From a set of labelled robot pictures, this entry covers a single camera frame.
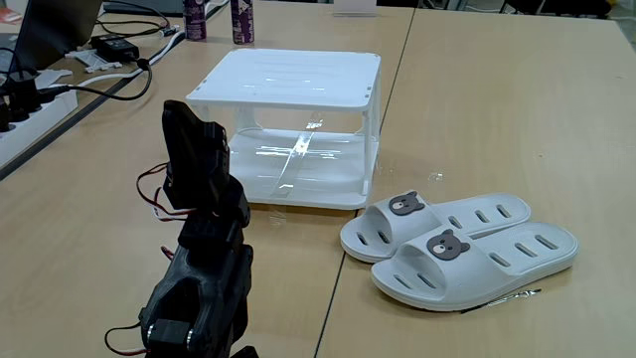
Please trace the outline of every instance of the spray can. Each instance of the spray can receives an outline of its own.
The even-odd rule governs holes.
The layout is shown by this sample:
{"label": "spray can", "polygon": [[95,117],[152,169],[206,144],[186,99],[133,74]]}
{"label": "spray can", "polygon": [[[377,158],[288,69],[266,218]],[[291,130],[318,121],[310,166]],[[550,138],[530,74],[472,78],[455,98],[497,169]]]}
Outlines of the spray can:
{"label": "spray can", "polygon": [[253,0],[230,0],[232,6],[232,31],[235,44],[254,42]]}
{"label": "spray can", "polygon": [[186,28],[186,39],[206,40],[208,33],[204,0],[183,0],[183,22]]}

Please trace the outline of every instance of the white slipper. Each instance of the white slipper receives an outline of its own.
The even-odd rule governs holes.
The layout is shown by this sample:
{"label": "white slipper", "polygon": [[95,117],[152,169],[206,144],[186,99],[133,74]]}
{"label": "white slipper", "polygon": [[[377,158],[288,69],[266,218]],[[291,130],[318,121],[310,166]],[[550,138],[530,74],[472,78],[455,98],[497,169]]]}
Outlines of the white slipper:
{"label": "white slipper", "polygon": [[526,222],[530,215],[528,204],[509,194],[428,204],[409,191],[369,206],[342,228],[340,241],[352,257],[377,263],[393,256],[401,244],[442,225],[478,238]]}
{"label": "white slipper", "polygon": [[446,226],[402,245],[373,265],[372,276],[403,303],[461,310],[567,269],[577,252],[576,238],[551,224],[521,224],[477,240]]}

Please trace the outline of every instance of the black power adapter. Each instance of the black power adapter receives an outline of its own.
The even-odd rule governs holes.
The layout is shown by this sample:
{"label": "black power adapter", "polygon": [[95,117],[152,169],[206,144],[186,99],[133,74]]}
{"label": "black power adapter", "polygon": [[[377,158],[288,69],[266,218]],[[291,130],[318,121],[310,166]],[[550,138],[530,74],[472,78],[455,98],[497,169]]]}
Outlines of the black power adapter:
{"label": "black power adapter", "polygon": [[111,62],[133,62],[139,59],[139,48],[121,35],[101,35],[90,38],[97,54]]}

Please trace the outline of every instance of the wooden table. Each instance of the wooden table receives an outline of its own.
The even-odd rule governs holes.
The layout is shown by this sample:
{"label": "wooden table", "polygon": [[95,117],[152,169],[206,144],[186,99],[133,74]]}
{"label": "wooden table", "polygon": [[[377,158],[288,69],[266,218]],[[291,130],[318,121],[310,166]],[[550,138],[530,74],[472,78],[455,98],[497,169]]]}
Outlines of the wooden table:
{"label": "wooden table", "polygon": [[[413,10],[383,8],[377,18],[331,12],[256,2],[255,45],[378,53],[386,105]],[[107,101],[0,182],[0,356],[112,357],[103,332],[136,321],[167,267],[159,246],[174,248],[181,225],[152,217],[135,178],[167,160],[163,101],[183,99],[235,47],[229,8],[209,22],[208,34],[207,43],[182,43],[159,62],[142,99]],[[136,79],[120,94],[144,83]],[[232,128],[228,117],[217,120]],[[262,357],[312,356],[344,256],[338,233],[354,212],[252,208],[249,327],[237,347],[256,345]],[[138,347],[139,332],[112,341]]]}
{"label": "wooden table", "polygon": [[580,240],[527,300],[460,315],[380,293],[345,258],[321,357],[627,357],[636,331],[636,56],[609,21],[417,10],[374,200],[509,192]]}

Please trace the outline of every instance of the power strip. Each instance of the power strip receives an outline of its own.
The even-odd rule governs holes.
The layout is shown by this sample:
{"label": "power strip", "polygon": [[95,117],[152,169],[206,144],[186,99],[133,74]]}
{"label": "power strip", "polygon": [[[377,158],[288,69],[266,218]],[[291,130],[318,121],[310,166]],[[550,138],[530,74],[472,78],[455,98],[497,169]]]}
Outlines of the power strip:
{"label": "power strip", "polygon": [[42,109],[29,114],[29,119],[12,122],[11,130],[0,132],[0,168],[29,148],[77,107],[78,96],[74,90],[70,90],[58,95],[52,102],[42,104]]}

